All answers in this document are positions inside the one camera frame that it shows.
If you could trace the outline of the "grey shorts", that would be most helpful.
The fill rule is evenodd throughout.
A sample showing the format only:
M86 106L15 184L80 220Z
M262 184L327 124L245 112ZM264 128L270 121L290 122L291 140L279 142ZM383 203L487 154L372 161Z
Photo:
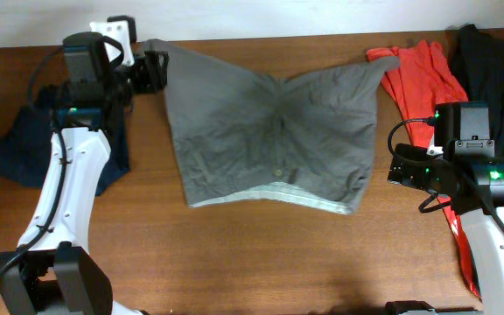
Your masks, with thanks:
M190 207L358 210L374 168L376 92L398 58L278 79L160 39L143 47L169 58L164 100Z

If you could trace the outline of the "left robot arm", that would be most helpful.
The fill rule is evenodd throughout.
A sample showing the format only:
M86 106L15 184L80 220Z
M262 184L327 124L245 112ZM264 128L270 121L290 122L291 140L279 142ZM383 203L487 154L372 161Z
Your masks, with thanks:
M102 171L133 95L166 85L167 52L130 49L99 32L66 37L55 49L69 79L48 112L51 154L35 212L13 251L0 252L0 296L11 314L132 314L113 297L89 254L88 232Z

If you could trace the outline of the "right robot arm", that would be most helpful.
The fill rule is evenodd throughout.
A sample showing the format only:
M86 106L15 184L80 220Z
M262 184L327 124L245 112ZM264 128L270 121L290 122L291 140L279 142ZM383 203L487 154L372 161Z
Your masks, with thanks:
M420 213L450 207L471 250L485 314L504 314L504 157L496 157L488 107L482 102L439 104L422 118L433 127L428 148L388 145L388 181L430 196Z

